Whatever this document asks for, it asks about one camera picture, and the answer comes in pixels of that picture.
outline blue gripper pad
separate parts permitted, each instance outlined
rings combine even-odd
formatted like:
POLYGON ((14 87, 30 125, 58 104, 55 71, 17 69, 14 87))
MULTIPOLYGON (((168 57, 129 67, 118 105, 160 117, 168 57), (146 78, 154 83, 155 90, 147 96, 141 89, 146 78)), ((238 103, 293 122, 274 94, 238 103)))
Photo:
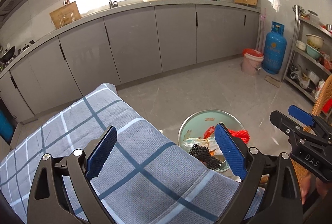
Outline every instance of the blue gripper pad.
POLYGON ((312 116, 295 105, 291 105, 288 108, 288 114, 294 117, 295 119, 299 120, 305 126, 311 127, 314 125, 312 116))
POLYGON ((85 175, 89 181, 99 175, 116 142, 117 130, 115 127, 112 127, 86 161, 85 175))
POLYGON ((245 158, 238 149, 232 136, 224 124, 217 124, 215 127, 215 140, 226 158, 233 174, 239 176, 243 180, 247 175, 245 168, 245 158))

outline gray cabinet door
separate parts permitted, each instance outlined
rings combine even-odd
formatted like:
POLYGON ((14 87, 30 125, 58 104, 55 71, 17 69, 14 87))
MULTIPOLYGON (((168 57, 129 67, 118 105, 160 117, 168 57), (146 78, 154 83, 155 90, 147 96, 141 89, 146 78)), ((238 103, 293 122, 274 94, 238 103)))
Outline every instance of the gray cabinet door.
POLYGON ((121 84, 102 18, 60 34, 59 40, 84 96, 102 83, 121 84))
POLYGON ((34 117, 19 91, 15 88, 9 71, 0 78, 0 96, 12 116, 16 117, 17 122, 34 117))
POLYGON ((104 17, 121 83, 161 73, 154 7, 104 17))
POLYGON ((197 12, 197 63, 229 55, 225 42, 225 7, 196 5, 197 12))
POLYGON ((229 55, 240 54, 245 48, 255 48, 258 22, 259 13, 225 7, 225 42, 229 55))
POLYGON ((49 108, 82 97, 61 52, 58 37, 29 53, 28 58, 36 79, 48 98, 49 108))
POLYGON ((31 68, 28 56, 25 56, 11 69, 17 87, 34 114, 48 110, 50 99, 40 86, 34 71, 31 68))
POLYGON ((195 64, 195 5, 162 5, 155 11, 163 72, 195 64))
POLYGON ((259 13, 245 11, 245 17, 246 23, 244 31, 247 35, 248 48, 254 49, 256 47, 258 37, 259 13))

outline plaid cloth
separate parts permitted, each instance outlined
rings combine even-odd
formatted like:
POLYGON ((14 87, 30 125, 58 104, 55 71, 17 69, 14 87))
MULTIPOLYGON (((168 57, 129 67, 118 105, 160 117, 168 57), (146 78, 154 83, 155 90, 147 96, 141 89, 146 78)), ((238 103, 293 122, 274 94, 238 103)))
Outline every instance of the plaid cloth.
MULTIPOLYGON (((222 213, 238 183, 207 169, 140 117, 113 85, 102 84, 43 124, 1 162, 0 189, 25 223, 43 154, 55 158, 83 149, 109 125, 116 127, 118 141, 91 184, 118 224, 209 224, 222 213)), ((64 181, 76 215, 86 219, 69 177, 64 181)), ((247 217, 261 198, 258 190, 247 217)))

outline red rope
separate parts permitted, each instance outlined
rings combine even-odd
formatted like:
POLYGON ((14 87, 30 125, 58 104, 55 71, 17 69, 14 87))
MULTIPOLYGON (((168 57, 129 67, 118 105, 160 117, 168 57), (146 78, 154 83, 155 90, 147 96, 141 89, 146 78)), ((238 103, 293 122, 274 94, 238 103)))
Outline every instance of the red rope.
MULTIPOLYGON (((249 133, 246 130, 234 131, 234 130, 229 129, 228 131, 230 132, 230 134, 233 137, 238 137, 238 138, 242 139, 245 144, 247 144, 250 141, 249 133)), ((215 132, 215 127, 208 128, 207 131, 205 131, 205 133, 204 133, 204 139, 207 139, 208 137, 210 137, 214 132, 215 132)))
POLYGON ((234 131, 229 129, 228 131, 230 132, 230 134, 232 134, 233 137, 238 137, 242 139, 245 144, 250 141, 249 133, 246 130, 234 131))

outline blue gas tank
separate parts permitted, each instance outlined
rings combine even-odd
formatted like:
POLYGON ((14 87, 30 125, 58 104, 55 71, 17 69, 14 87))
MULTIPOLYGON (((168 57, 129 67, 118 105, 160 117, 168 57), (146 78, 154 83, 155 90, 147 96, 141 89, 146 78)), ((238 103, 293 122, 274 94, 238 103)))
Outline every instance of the blue gas tank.
POLYGON ((287 41, 283 37, 285 26, 272 22, 272 30, 266 35, 263 69, 270 74, 278 74, 283 63, 287 41))

